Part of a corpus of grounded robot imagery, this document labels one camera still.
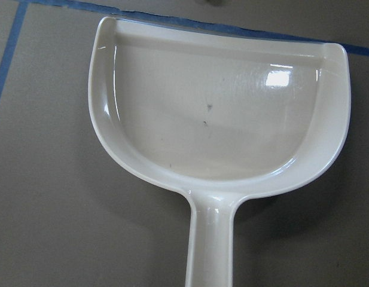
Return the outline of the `beige plastic dustpan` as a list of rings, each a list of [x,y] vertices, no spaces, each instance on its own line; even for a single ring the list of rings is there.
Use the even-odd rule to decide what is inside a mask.
[[[88,102],[122,168],[188,201],[185,284],[231,286],[239,206],[314,181],[344,145],[347,52],[104,17]]]

